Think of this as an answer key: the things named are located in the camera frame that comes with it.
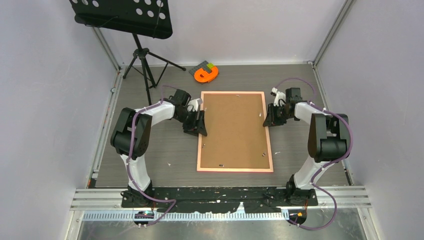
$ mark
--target music stand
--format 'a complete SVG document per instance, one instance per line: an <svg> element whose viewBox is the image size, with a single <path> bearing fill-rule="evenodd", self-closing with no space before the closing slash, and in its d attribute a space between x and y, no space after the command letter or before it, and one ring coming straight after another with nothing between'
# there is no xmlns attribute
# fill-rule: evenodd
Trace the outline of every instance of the music stand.
<svg viewBox="0 0 424 240"><path fill-rule="evenodd" d="M127 77L131 68L143 75L149 105L152 105L149 89L158 86L168 64L183 71L186 70L185 67L150 52L148 48L142 48L137 36L167 39L173 34L168 0L101 0L99 2L95 0L69 0L69 2L72 4L77 23L132 34L137 49L132 54L131 63L122 78ZM166 62L157 82L153 78L146 55ZM133 66L137 58L141 60L142 72Z"/></svg>

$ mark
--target orange object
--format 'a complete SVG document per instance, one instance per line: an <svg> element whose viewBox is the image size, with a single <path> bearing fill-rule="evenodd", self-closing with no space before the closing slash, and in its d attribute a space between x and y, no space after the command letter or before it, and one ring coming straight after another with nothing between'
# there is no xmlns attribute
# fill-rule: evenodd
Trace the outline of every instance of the orange object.
<svg viewBox="0 0 424 240"><path fill-rule="evenodd" d="M220 71L218 71L218 68L216 66L213 66L210 68L212 70L211 73L205 71L203 68L200 68L194 73L194 79L198 81L199 83L209 83L212 80L214 80Z"/></svg>

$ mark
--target wooden frame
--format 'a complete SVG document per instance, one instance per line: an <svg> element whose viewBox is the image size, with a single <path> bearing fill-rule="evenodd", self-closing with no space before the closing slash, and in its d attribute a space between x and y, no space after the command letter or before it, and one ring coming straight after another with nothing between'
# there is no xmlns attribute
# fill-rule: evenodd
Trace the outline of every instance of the wooden frame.
<svg viewBox="0 0 424 240"><path fill-rule="evenodd" d="M262 107L263 107L263 120L265 121L267 117L267 107L265 102L265 94L263 91L202 91L201 99L204 99L205 94L259 94L262 97ZM204 109L203 103L200 105L200 109ZM199 134L198 145L197 145L197 171L198 172L250 172L250 173L273 173L273 158L271 152L271 143L270 143L270 131L268 127L265 128L266 135L266 144L268 151L268 161L269 168L211 168L211 167L201 167L201 153L202 153L202 135Z"/></svg>

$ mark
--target tripod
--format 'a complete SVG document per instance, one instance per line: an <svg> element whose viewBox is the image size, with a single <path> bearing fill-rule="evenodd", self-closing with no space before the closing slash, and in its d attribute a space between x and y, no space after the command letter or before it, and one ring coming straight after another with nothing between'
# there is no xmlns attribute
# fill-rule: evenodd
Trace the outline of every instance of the tripod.
<svg viewBox="0 0 424 240"><path fill-rule="evenodd" d="M131 60L131 63L129 64L128 68L125 70L125 73L123 74L122 78L125 79L127 77L127 74L128 74L128 72L130 71L131 68L135 69L137 72L139 72L141 75L143 75L144 83L145 83L145 87L146 87L146 92L147 92L148 104L152 105L152 100L151 100L151 97L150 97L150 89L156 88L158 86L159 81L162 78L162 75L164 75L164 72L168 67L168 64L171 64L171 65L173 65L173 66L175 66L175 67L177 67L177 68L179 68L183 71L185 71L186 68L182 67L180 65L177 65L177 64L175 64L175 63L173 63L169 60L166 60L165 58L158 56L158 55L154 54L153 52L150 52L150 50L148 48L142 48L142 45L140 43L140 40L139 40L139 37L137 36L137 34L133 33L132 36L134 37L135 44L137 44L137 49L132 54L133 58ZM147 54L166 62L166 65L163 68L162 73L160 74L157 82L155 82L155 79L153 78L153 75L152 75L152 71L150 71L149 64L146 60ZM143 72L140 72L137 68L135 68L133 66L133 64L134 64L134 62L136 61L137 58L139 58L141 60L141 68L142 68Z"/></svg>

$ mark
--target tripod leg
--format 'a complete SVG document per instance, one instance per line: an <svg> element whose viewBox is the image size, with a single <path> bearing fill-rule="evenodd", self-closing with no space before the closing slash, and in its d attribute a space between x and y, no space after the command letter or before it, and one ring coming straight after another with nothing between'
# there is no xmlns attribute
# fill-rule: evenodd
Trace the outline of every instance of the tripod leg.
<svg viewBox="0 0 424 240"><path fill-rule="evenodd" d="M161 56L158 56L158 55L156 55L156 54L152 53L151 51L149 51L149 52L148 52L148 54L150 54L150 55L152 55L153 57L155 57L155 58L157 58L157 59L160 59L160 60L162 60L162 61L164 61L164 62L166 62L166 63L168 63L168 64L171 64L172 66L175 66L175 67L177 67L177 68L179 68L179 69L181 69L181 70L183 70L183 71L185 71L185 70L186 70L186 68L185 68L185 67L182 67L182 66L180 66L180 65L177 65L176 63L173 63L172 61L168 61L168 60L166 60L165 58L163 58L163 57L161 57Z"/></svg>
<svg viewBox="0 0 424 240"><path fill-rule="evenodd" d="M143 57L141 59L141 66L143 68L143 77L144 77L144 83L146 85L146 92L147 92L147 100L148 100L148 105L152 105L152 99L150 98L150 91L149 91L149 84L147 82L147 75L146 75L146 66L144 65L144 61L146 60L145 57Z"/></svg>
<svg viewBox="0 0 424 240"><path fill-rule="evenodd" d="M125 73L123 74L123 79L125 79L126 77L127 77L127 74L128 74L128 72L130 71L130 69L131 69L131 67L133 66L133 64L134 64L134 62L136 61L136 59L137 59L137 55L135 55L133 58L132 58L132 60L131 60L131 63L129 64L129 66L126 68L126 70L125 70Z"/></svg>
<svg viewBox="0 0 424 240"><path fill-rule="evenodd" d="M153 87L153 88L156 88L156 83L155 83L155 79L153 79L153 75L152 75L152 71L150 71L150 67L149 67L149 64L147 63L147 60L146 60L146 58L144 57L143 58L143 66L145 66L145 69L146 69L146 71L147 71L147 74L148 74L148 77L149 77L149 80L150 80L150 82L151 82L151 86Z"/></svg>

